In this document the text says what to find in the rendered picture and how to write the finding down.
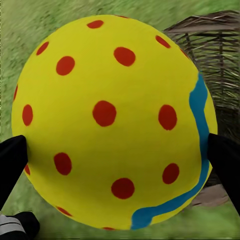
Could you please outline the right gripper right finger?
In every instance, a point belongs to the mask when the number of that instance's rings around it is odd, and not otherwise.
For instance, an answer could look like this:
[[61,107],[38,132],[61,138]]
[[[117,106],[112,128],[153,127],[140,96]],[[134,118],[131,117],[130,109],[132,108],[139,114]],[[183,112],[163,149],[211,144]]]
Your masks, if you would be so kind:
[[240,215],[240,143],[210,133],[207,157]]

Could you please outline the easter egg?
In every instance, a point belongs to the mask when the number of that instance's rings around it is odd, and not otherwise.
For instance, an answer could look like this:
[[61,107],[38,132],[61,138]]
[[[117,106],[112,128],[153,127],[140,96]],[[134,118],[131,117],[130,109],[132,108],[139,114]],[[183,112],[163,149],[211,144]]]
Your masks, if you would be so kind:
[[11,127],[24,172],[65,216],[138,230],[175,216],[212,171],[219,126],[200,69],[156,28],[93,15],[57,29],[26,62]]

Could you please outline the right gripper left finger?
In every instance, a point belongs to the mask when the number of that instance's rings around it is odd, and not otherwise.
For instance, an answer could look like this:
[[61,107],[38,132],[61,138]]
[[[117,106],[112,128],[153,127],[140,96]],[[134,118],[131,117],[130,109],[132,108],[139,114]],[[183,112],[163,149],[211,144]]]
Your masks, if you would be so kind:
[[0,211],[27,163],[26,138],[23,135],[0,143]]

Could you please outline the wicker basket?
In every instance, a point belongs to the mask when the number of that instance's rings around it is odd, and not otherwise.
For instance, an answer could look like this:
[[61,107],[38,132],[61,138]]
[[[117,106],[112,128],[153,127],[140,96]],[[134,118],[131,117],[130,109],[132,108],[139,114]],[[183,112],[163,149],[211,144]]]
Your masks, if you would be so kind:
[[[185,36],[173,40],[173,42],[181,47],[183,52],[188,55],[188,58],[191,59],[192,64],[195,64],[198,70],[220,69],[218,72],[205,71],[201,73],[201,76],[207,86],[208,95],[212,97],[210,97],[210,99],[212,99],[215,111],[220,111],[221,113],[231,116],[233,118],[232,121],[236,124],[235,133],[229,128],[229,126],[217,122],[217,118],[224,119],[221,115],[216,116],[216,124],[219,127],[217,135],[240,143],[240,102],[236,101],[236,98],[229,95],[229,93],[240,94],[240,81],[233,80],[226,75],[226,72],[228,74],[233,72],[240,76],[240,67],[228,66],[227,64],[229,63],[224,60],[229,60],[237,65],[240,65],[240,61],[226,57],[233,57],[233,55],[223,54],[223,52],[240,53],[240,40],[232,38],[240,37],[240,34],[234,33],[236,31],[240,31],[240,10],[225,10],[207,15],[189,16],[181,22],[161,31],[161,33],[169,36],[170,39],[176,38],[178,35],[185,34]],[[212,34],[205,32],[218,33]],[[233,34],[222,34],[222,32],[231,32]],[[191,42],[195,40],[190,40],[190,36],[215,38],[191,44]],[[232,40],[222,39],[222,37],[230,37]],[[181,43],[176,43],[183,38],[186,38],[186,40]],[[215,43],[208,43],[210,41],[215,41]],[[232,45],[223,44],[222,42],[229,42]],[[205,48],[209,46],[218,46],[219,49]],[[229,47],[232,50],[227,50],[222,47]],[[201,50],[217,52],[205,53],[204,55],[199,56],[194,55],[195,53],[201,53]],[[230,98],[231,100],[227,98]],[[205,185],[193,198],[191,202],[192,204],[188,204],[187,207],[217,207],[228,202],[232,201],[214,168],[212,168],[209,179],[206,180]]]

